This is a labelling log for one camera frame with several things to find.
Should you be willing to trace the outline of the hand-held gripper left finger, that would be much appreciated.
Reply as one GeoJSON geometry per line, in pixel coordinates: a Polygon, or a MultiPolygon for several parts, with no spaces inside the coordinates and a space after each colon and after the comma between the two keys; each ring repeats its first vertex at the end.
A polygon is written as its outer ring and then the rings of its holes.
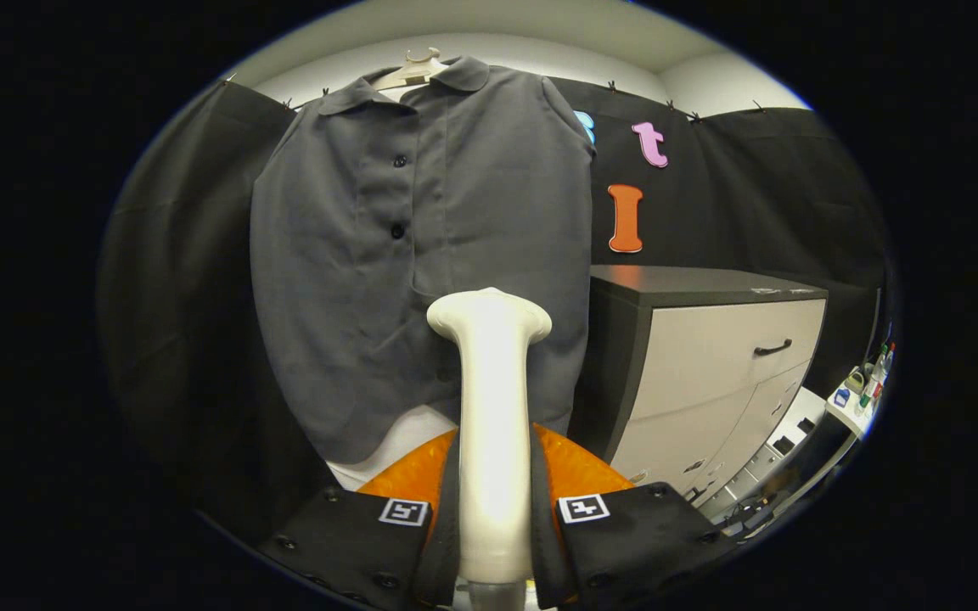
{"type": "Polygon", "coordinates": [[[458,578],[457,430],[439,434],[361,490],[311,496],[259,552],[330,596],[378,610],[449,607],[458,578]]]}

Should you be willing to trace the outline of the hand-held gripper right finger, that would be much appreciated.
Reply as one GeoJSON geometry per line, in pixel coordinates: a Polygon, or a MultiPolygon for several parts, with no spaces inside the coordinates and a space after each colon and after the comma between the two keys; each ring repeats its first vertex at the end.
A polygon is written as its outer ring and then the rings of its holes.
{"type": "Polygon", "coordinates": [[[636,485],[590,451],[531,427],[531,557],[540,608],[641,610],[737,552],[671,485],[636,485]]]}

